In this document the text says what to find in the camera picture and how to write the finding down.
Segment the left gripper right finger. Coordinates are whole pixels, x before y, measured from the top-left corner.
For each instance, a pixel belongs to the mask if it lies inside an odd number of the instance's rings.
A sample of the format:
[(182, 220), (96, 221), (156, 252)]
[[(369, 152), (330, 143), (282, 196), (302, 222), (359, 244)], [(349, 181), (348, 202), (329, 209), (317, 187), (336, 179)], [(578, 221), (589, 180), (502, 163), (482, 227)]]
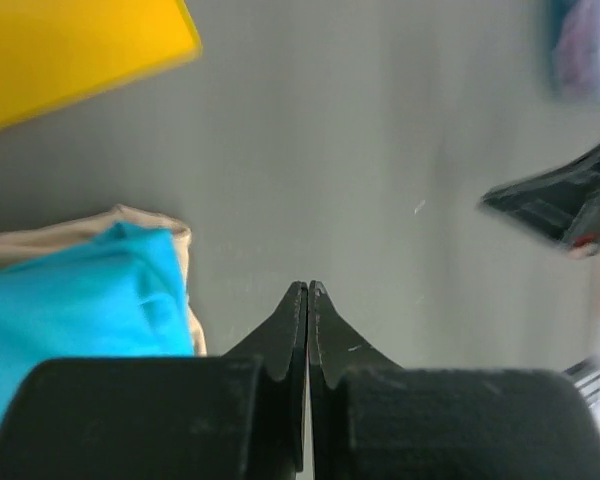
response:
[(600, 432), (564, 374), (407, 369), (308, 293), (318, 479), (600, 479)]

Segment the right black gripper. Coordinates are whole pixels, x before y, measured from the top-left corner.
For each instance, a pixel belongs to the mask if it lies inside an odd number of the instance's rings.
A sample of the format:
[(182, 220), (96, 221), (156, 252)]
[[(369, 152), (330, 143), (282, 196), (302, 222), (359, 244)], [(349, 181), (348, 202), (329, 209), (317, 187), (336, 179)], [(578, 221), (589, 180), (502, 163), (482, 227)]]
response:
[(479, 205), (563, 251), (600, 252), (600, 143), (568, 164), (500, 185)]

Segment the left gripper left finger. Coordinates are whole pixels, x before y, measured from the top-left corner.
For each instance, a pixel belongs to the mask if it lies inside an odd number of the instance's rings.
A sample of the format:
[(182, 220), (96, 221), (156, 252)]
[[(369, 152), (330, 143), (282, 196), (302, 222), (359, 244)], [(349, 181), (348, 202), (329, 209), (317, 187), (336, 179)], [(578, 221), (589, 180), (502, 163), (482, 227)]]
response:
[(36, 366), (0, 423), (0, 479), (292, 479), (304, 466), (308, 288), (221, 356)]

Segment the teal t shirt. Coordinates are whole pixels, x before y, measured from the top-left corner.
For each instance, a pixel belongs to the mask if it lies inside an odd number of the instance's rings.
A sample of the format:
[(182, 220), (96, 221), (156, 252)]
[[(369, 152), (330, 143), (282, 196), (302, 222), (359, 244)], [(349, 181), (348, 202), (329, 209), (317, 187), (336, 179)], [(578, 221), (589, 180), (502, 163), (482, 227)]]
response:
[(187, 316), (165, 228), (116, 223), (85, 243), (0, 269), (0, 421), (43, 361), (193, 354)]

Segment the beige cardboard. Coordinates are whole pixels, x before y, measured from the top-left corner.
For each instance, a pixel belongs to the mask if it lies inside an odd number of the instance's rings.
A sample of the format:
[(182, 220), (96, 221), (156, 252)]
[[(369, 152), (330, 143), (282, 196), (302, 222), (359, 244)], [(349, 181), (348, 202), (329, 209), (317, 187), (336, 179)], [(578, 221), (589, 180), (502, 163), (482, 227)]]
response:
[(0, 267), (42, 257), (84, 243), (117, 222), (142, 227), (162, 227), (171, 231), (172, 242), (184, 279), (188, 278), (189, 247), (193, 234), (184, 222), (158, 213), (117, 205), (95, 216), (72, 220), (34, 230), (0, 233)]

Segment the yellow folder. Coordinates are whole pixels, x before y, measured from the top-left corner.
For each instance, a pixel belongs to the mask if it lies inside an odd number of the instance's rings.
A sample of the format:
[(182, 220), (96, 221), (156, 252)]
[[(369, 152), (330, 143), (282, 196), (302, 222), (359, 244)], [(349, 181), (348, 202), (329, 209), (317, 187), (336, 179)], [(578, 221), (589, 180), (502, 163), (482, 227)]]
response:
[(0, 1), (0, 129), (201, 50), (183, 1)]

